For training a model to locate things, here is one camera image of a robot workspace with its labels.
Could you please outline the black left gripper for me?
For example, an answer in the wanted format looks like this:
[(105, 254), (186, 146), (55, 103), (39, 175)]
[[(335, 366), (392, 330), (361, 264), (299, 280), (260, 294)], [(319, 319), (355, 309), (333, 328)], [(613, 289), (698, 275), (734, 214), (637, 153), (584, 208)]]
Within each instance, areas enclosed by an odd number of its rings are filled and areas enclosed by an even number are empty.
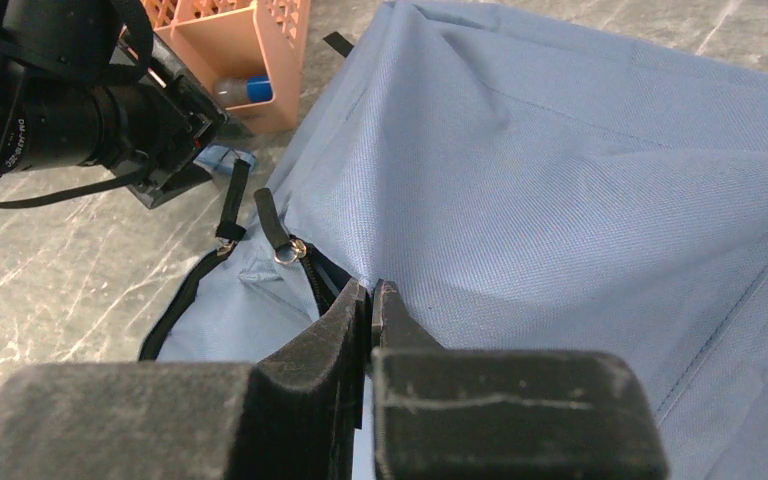
[(69, 167), (111, 175), (16, 208), (117, 188), (156, 208), (208, 180), (196, 157), (228, 121), (141, 3), (0, 1), (0, 179)]

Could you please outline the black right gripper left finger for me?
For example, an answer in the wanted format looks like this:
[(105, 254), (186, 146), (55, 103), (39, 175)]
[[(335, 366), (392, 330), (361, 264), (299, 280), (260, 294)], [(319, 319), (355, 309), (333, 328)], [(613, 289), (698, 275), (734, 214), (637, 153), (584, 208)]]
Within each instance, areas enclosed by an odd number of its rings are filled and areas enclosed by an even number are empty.
[(0, 479), (348, 479), (368, 295), (254, 363), (33, 365), (0, 388)]

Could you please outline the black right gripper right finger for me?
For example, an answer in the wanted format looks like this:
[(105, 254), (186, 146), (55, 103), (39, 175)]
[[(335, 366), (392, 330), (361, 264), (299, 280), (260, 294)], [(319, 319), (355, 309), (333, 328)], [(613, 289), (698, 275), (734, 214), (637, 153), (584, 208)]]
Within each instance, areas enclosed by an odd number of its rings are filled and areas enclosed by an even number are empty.
[(380, 479), (665, 479), (626, 362), (599, 351), (441, 346), (389, 281), (372, 296)]

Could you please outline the blue grey student backpack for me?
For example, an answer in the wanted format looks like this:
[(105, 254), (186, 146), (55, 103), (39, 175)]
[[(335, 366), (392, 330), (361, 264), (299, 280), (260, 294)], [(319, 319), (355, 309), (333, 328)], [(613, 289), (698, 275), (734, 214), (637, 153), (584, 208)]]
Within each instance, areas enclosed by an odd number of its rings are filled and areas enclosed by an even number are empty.
[(768, 479), (768, 75), (489, 4), (384, 4), (144, 360), (257, 363), (394, 283), (446, 349), (599, 351), (668, 479)]

